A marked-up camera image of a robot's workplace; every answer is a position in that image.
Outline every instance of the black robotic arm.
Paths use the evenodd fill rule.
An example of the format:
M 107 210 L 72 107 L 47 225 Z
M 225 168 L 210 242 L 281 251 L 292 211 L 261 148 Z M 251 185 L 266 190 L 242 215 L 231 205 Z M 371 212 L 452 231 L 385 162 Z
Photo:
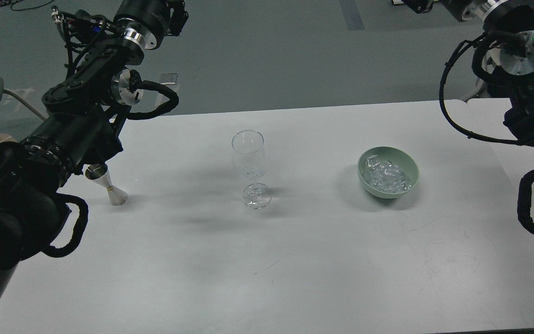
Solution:
M 142 81 L 125 66 L 142 63 L 144 50 L 157 49 L 165 36 L 180 35 L 188 18 L 184 1 L 124 0 L 112 21 L 57 7 L 52 17 L 68 48 L 67 78 L 43 96 L 50 116 L 40 127 L 19 143 L 0 144 L 0 296 L 19 261 L 41 251 L 65 256 L 79 244 L 87 205 L 57 193 L 70 175 L 121 152 L 125 120 L 153 118 L 178 104 L 174 91 Z M 72 51 L 78 52 L 75 60 Z M 153 112 L 130 113 L 141 89 L 169 101 Z M 70 243 L 56 249 L 51 242 L 68 218 L 67 203 L 80 208 L 80 217 Z

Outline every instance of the black cable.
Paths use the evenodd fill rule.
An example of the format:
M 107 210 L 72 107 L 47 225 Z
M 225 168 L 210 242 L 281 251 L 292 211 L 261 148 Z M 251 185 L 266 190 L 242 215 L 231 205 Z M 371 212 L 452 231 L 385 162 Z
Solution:
M 85 46 L 85 48 L 78 54 L 78 57 L 76 57 L 76 61 L 69 64 L 69 67 L 67 68 L 67 78 L 72 76 L 77 69 L 77 66 L 79 65 L 81 59 L 83 56 L 88 53 L 88 51 L 96 44 L 96 42 L 104 35 L 104 32 L 106 31 L 106 25 L 108 23 L 108 20 L 105 18 L 102 19 L 102 27 L 100 28 L 100 31 L 96 34 L 96 36 Z
M 52 245 L 48 245 L 42 252 L 50 257 L 64 257 L 72 253 L 80 245 L 83 232 L 88 224 L 88 204 L 80 197 L 66 194 L 57 194 L 59 199 L 64 203 L 73 203 L 77 205 L 80 214 L 74 225 L 74 233 L 71 235 L 70 241 L 67 245 L 58 249 Z
M 528 232 L 534 234 L 534 222 L 530 216 L 532 185 L 534 182 L 534 170 L 528 172 L 522 179 L 519 185 L 519 200 L 516 211 L 518 213 L 519 222 Z
M 477 139 L 481 141 L 487 141 L 487 142 L 498 142 L 500 144 L 512 144 L 512 145 L 518 145 L 521 144 L 517 140 L 507 140 L 507 139 L 496 139 L 492 137 L 487 137 L 485 135 L 480 135 L 478 133 L 474 133 L 473 131 L 470 131 L 468 129 L 465 129 L 464 127 L 461 127 L 456 122 L 454 122 L 451 119 L 451 116 L 449 115 L 448 111 L 446 110 L 446 104 L 445 104 L 445 85 L 446 81 L 448 79 L 448 75 L 451 72 L 451 69 L 453 68 L 454 64 L 460 57 L 471 47 L 471 46 L 479 46 L 481 42 L 487 37 L 487 34 L 482 34 L 478 38 L 476 38 L 473 41 L 462 41 L 458 47 L 454 50 L 451 59 L 445 64 L 445 70 L 442 74 L 442 78 L 440 79 L 440 89 L 439 89 L 439 104 L 440 104 L 440 110 L 442 110 L 442 114 L 445 116 L 445 119 L 449 122 L 449 124 L 454 127 L 458 132 L 462 133 L 463 135 L 466 135 L 469 139 Z
M 70 66 L 72 66 L 72 64 L 74 63 L 74 53 L 71 49 L 71 46 L 70 46 L 70 36 L 69 36 L 69 32 L 68 32 L 68 25 L 67 25 L 67 21 L 65 21 L 65 18 L 63 19 L 63 22 L 62 22 L 62 25 L 63 25 L 63 40 L 65 40 L 65 48 L 67 49 L 67 74 L 65 76 L 65 78 L 69 78 L 70 77 Z
M 47 2 L 46 4 L 44 5 L 40 5 L 40 6 L 36 6 L 36 7 L 30 7 L 30 8 L 22 8 L 22 9 L 14 9 L 13 6 L 15 6 L 16 4 L 19 4 L 21 2 L 23 2 L 24 0 L 17 0 L 16 2 L 12 3 L 11 6 L 9 6 L 9 9 L 15 11 L 15 12 L 21 12 L 21 11 L 27 11 L 27 10 L 30 10 L 30 9 L 36 9 L 36 8 L 41 8 L 41 7 L 44 7 L 48 4 L 51 4 L 52 2 L 54 2 L 55 0 L 51 0 L 49 2 Z
M 165 103 L 162 103 L 155 110 L 150 111 L 150 112 L 131 112 L 127 114 L 128 120 L 136 120 L 136 121 L 150 120 L 151 118 L 154 118 L 154 117 L 157 117 L 163 114 L 167 114 L 171 112 L 174 108 L 176 108 L 176 106 L 178 106 L 178 94 L 176 94 L 175 91 L 173 91 L 169 87 L 166 87 L 163 84 L 143 81 L 143 82 L 140 82 L 140 84 L 136 85 L 135 88 L 157 91 L 158 93 L 169 98 L 169 100 Z

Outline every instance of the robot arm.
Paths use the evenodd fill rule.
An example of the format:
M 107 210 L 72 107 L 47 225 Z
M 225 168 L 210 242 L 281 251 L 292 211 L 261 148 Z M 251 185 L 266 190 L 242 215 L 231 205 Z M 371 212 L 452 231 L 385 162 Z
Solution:
M 125 120 L 152 118 L 178 104 L 176 93 L 142 81 L 125 66 L 139 65 L 145 49 L 180 34 L 188 18 L 184 1 L 124 0 L 112 21 L 56 7 L 52 17 L 68 47 L 67 79 L 43 96 L 50 116 L 40 127 L 19 143 L 0 144 L 0 296 L 19 261 L 41 251 L 65 256 L 79 244 L 87 205 L 57 193 L 70 175 L 122 151 L 118 135 Z M 79 51 L 75 61 L 72 50 Z M 140 89 L 159 91 L 170 101 L 153 112 L 131 114 Z M 78 205 L 80 217 L 70 243 L 56 249 L 50 244 L 70 213 L 66 203 Z
M 416 13 L 432 8 L 430 0 L 405 0 Z M 484 33 L 473 41 L 464 41 L 447 62 L 440 82 L 440 107 L 455 129 L 469 138 L 534 147 L 534 0 L 440 0 L 458 21 L 479 17 Z M 487 82 L 490 88 L 509 97 L 512 108 L 504 115 L 504 125 L 517 138 L 500 140 L 468 131 L 448 116 L 444 104 L 444 85 L 451 67 L 469 47 L 475 47 L 473 73 Z M 483 59 L 492 52 L 496 64 L 493 72 L 483 69 Z M 517 213 L 522 226 L 534 234 L 530 216 L 534 171 L 521 180 Z

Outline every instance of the glass base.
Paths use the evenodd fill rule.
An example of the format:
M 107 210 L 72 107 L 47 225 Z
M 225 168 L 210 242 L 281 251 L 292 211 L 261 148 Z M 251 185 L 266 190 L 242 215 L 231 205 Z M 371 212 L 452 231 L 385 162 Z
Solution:
M 242 192 L 242 200 L 251 209 L 260 209 L 271 201 L 271 190 L 262 183 L 251 184 Z

